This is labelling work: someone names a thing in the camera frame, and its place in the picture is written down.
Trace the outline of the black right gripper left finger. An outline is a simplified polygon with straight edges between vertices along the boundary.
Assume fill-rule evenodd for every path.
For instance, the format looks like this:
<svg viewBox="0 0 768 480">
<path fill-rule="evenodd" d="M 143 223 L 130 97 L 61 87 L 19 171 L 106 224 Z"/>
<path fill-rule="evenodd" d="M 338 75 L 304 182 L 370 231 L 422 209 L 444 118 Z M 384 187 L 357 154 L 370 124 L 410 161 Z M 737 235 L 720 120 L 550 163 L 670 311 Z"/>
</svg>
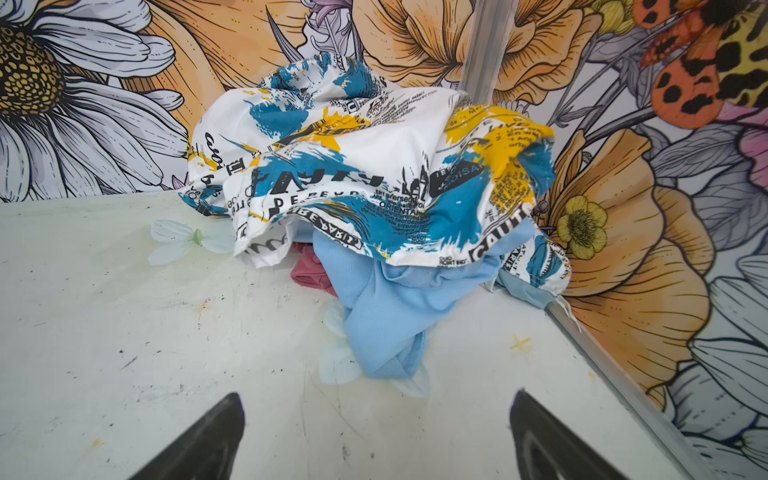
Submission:
<svg viewBox="0 0 768 480">
<path fill-rule="evenodd" d="M 222 398 L 130 480 L 212 479 L 231 477 L 245 429 L 238 393 Z"/>
</svg>

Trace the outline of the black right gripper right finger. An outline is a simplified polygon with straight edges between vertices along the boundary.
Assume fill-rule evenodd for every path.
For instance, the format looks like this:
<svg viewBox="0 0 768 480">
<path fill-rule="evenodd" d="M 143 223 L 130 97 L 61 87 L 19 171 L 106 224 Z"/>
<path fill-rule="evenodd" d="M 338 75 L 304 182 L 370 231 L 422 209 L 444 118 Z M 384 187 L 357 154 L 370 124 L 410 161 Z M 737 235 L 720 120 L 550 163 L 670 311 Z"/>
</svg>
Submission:
<svg viewBox="0 0 768 480">
<path fill-rule="evenodd" d="M 524 389 L 509 419 L 521 479 L 627 479 Z"/>
</svg>

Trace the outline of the maroon ribbed cloth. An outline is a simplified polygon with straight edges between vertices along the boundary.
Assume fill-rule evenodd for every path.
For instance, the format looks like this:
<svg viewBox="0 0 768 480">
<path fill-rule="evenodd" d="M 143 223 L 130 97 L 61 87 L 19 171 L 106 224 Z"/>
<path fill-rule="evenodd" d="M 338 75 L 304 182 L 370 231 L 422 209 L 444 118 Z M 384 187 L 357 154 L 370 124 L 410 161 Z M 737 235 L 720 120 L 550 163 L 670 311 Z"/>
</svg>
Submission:
<svg viewBox="0 0 768 480">
<path fill-rule="evenodd" d="M 291 279 L 298 285 L 322 290 L 336 297 L 336 291 L 320 259 L 315 254 L 313 245 L 310 243 L 293 243 L 291 249 L 299 254 L 298 260 L 290 273 Z"/>
</svg>

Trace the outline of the light blue cloth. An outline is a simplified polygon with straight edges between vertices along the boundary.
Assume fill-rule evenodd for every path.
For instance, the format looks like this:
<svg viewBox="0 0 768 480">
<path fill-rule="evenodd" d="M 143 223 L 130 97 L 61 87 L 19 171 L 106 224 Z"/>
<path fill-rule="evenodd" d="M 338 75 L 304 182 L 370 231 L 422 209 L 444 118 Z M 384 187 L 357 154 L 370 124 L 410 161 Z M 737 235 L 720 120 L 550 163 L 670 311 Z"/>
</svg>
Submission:
<svg viewBox="0 0 768 480">
<path fill-rule="evenodd" d="M 479 286 L 500 283 L 539 309 L 562 295 L 572 268 L 564 250 L 531 220 L 461 267 L 392 266 L 316 233 L 312 247 L 344 308 L 343 330 L 363 373 L 413 377 L 428 331 Z"/>
</svg>

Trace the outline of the white teal yellow printed cloth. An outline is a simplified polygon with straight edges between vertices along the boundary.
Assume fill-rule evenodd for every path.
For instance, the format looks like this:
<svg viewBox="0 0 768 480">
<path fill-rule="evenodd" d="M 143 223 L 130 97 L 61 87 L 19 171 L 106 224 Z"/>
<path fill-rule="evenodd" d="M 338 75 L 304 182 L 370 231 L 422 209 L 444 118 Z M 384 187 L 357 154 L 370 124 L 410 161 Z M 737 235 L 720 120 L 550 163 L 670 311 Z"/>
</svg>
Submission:
<svg viewBox="0 0 768 480">
<path fill-rule="evenodd" d="M 554 137 L 518 112 L 324 53 L 219 97 L 190 137 L 180 196 L 229 219 L 234 254 L 257 267 L 325 238 L 478 285 L 531 237 Z"/>
</svg>

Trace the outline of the aluminium corner post right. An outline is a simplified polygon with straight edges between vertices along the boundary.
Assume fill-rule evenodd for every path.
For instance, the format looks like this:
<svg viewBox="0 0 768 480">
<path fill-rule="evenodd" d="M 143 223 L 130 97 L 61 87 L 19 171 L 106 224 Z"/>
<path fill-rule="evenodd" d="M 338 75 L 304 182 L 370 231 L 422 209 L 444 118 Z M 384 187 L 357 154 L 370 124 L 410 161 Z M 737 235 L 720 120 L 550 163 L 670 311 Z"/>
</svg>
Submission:
<svg viewBox="0 0 768 480">
<path fill-rule="evenodd" d="M 518 1 L 476 2 L 460 89 L 478 105 L 490 105 L 510 33 L 515 25 Z"/>
</svg>

